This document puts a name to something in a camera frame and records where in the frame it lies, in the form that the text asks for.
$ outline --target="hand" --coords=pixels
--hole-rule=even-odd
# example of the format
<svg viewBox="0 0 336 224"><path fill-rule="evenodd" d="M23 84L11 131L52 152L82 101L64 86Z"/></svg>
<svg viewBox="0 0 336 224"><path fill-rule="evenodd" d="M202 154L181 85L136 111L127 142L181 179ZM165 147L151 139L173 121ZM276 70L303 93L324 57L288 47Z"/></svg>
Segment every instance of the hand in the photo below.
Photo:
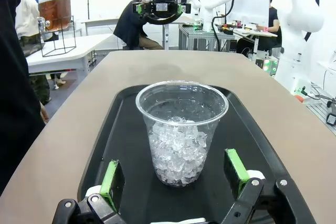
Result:
<svg viewBox="0 0 336 224"><path fill-rule="evenodd" d="M41 102L40 102L40 105L41 105L41 117L43 121L47 123L49 121L49 116L48 116L46 107L44 107L44 105Z"/></svg>
<svg viewBox="0 0 336 224"><path fill-rule="evenodd" d="M264 29L265 29L264 26L257 26L257 30L258 30L258 31L263 31Z"/></svg>

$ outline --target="black clothing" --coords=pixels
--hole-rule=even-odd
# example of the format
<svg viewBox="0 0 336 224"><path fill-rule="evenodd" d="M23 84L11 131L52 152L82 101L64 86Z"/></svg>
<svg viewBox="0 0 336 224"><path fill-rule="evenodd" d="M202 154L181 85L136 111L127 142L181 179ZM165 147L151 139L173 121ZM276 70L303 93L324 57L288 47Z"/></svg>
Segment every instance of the black clothing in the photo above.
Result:
<svg viewBox="0 0 336 224"><path fill-rule="evenodd" d="M269 9L269 16L268 16L268 27L272 27L274 25L274 20L279 19L278 18L278 11L274 8L271 7ZM281 45L281 29L274 34L278 35L278 37L259 37L259 44L258 44L258 50L261 51L268 51L271 48L273 48L276 45ZM250 42L245 39L240 39L237 42L237 53L243 54L247 57L247 54L249 51L253 50L254 43Z"/></svg>
<svg viewBox="0 0 336 224"><path fill-rule="evenodd" d="M0 0L0 194L44 127L40 103L29 84L28 64L15 31L19 0Z"/></svg>
<svg viewBox="0 0 336 224"><path fill-rule="evenodd" d="M146 24L146 21L140 19L139 14L133 13L132 4L135 2L137 1L132 0L126 6L113 32L113 34L122 39L131 50L139 45L139 35L147 37L147 34L142 28L143 25Z"/></svg>

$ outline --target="plastic cup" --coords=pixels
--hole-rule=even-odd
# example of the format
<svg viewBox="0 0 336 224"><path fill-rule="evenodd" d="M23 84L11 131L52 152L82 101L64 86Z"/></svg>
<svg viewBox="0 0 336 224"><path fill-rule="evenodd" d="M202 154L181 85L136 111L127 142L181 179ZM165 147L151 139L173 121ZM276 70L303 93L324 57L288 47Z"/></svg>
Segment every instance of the plastic cup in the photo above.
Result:
<svg viewBox="0 0 336 224"><path fill-rule="evenodd" d="M197 82L164 81L141 90L136 106L146 123L159 180L175 187L196 181L228 110L226 97Z"/></svg>

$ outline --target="monitor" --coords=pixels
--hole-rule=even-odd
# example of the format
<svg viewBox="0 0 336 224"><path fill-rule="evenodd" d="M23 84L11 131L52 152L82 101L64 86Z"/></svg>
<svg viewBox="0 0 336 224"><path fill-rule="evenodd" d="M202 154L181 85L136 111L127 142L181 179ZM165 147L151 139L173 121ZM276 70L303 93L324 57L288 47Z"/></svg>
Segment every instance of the monitor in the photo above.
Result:
<svg viewBox="0 0 336 224"><path fill-rule="evenodd" d="M232 0L226 4L230 9ZM269 0L235 0L232 11L226 17L227 24L241 21L244 24L257 24L268 27Z"/></svg>

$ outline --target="gray floor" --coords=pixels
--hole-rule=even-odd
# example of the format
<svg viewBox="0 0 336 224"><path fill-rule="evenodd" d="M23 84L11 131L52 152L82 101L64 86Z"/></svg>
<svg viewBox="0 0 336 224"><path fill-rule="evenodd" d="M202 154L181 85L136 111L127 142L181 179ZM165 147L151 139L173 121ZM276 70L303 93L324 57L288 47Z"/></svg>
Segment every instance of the gray floor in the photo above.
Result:
<svg viewBox="0 0 336 224"><path fill-rule="evenodd" d="M97 56L97 64L101 62L103 56ZM48 80L50 85L50 97L51 101L48 102L45 107L48 112L49 118L51 118L56 111L62 106L65 100L71 95L71 93L76 89L76 87L81 83L83 79L78 80L77 73L68 72L68 74L63 78L67 83L60 86L59 89L54 89L54 82Z"/></svg>

